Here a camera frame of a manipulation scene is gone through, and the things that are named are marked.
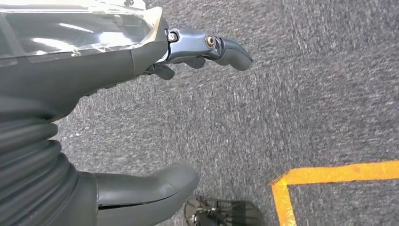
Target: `transparent plastic cover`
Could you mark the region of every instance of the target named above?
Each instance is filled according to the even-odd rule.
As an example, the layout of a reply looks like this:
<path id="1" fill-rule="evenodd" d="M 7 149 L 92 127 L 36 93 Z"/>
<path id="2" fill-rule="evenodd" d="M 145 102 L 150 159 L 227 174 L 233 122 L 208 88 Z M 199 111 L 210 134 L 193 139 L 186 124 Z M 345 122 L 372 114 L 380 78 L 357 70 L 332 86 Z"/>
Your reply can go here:
<path id="1" fill-rule="evenodd" d="M 0 0 L 0 59 L 47 61 L 138 48 L 152 42 L 162 9 L 96 0 Z"/>

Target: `floor tape line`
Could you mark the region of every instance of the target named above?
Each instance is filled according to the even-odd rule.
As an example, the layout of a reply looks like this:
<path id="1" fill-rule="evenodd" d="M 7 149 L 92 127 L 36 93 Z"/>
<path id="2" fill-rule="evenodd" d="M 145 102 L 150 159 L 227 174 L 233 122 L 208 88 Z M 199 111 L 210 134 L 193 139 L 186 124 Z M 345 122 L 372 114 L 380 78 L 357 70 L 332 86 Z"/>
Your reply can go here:
<path id="1" fill-rule="evenodd" d="M 274 181 L 271 188 L 280 225 L 296 226 L 288 185 L 389 179 L 399 179 L 399 161 L 292 169 Z"/>

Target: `gray carpet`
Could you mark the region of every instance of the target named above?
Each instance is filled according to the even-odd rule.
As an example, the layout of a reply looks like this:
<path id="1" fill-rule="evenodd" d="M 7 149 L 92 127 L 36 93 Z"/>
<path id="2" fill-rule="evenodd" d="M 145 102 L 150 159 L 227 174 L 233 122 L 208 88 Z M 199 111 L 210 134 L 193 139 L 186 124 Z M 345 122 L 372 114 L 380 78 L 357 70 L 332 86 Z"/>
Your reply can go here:
<path id="1" fill-rule="evenodd" d="M 80 170 L 147 175 L 173 162 L 197 194 L 253 201 L 292 168 L 399 159 L 399 1 L 152 0 L 171 26 L 242 43 L 249 71 L 175 66 L 81 100 L 59 121 Z M 299 225 L 399 221 L 398 181 L 291 186 Z M 181 213 L 163 225 L 184 225 Z"/>

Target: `yellow tape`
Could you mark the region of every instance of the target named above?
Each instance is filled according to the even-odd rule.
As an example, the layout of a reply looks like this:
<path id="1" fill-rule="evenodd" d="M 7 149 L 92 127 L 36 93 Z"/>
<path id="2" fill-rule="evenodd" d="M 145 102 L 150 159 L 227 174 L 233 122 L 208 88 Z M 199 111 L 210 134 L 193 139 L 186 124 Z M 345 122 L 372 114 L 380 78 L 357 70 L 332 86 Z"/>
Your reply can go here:
<path id="1" fill-rule="evenodd" d="M 399 161 L 292 169 L 271 186 L 280 225 L 296 226 L 287 185 L 399 179 Z"/>
<path id="2" fill-rule="evenodd" d="M 296 226 L 294 210 L 285 179 L 281 179 L 271 186 L 274 202 L 276 203 L 277 215 L 280 225 Z"/>

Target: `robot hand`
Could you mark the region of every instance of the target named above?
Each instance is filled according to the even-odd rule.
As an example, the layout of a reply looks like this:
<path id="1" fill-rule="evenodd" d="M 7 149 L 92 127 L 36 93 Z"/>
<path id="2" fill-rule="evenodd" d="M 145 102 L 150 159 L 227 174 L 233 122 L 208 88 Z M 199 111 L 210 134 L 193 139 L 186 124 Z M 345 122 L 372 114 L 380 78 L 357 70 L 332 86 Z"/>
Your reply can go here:
<path id="1" fill-rule="evenodd" d="M 235 41 L 213 36 L 207 32 L 170 29 L 166 30 L 168 52 L 157 63 L 151 65 L 145 74 L 156 74 L 170 80 L 175 72 L 166 64 L 185 63 L 194 69 L 202 68 L 207 60 L 219 65 L 231 65 L 239 71 L 250 68 L 253 59 Z"/>

